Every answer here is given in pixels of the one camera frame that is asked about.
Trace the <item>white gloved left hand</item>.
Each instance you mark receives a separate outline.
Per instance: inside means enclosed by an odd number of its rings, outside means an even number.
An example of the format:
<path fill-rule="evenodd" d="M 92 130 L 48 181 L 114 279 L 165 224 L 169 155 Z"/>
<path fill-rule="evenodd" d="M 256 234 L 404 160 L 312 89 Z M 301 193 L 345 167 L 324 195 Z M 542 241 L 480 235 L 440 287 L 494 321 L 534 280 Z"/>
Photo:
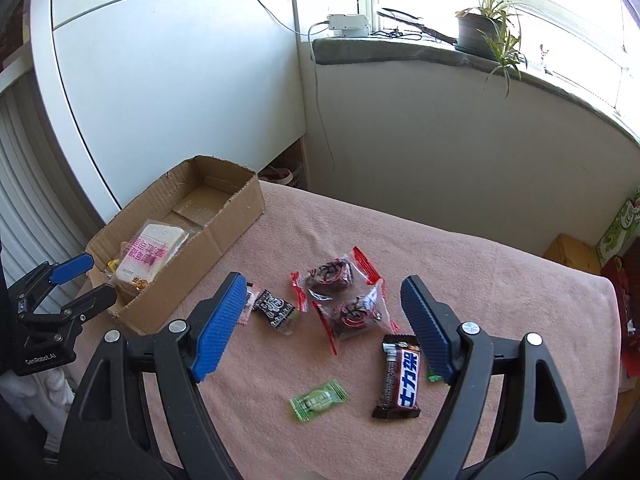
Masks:
<path fill-rule="evenodd" d="M 47 434 L 60 440 L 75 399 L 61 367 L 27 376 L 1 375 L 1 395 L 20 419 L 34 416 Z"/>

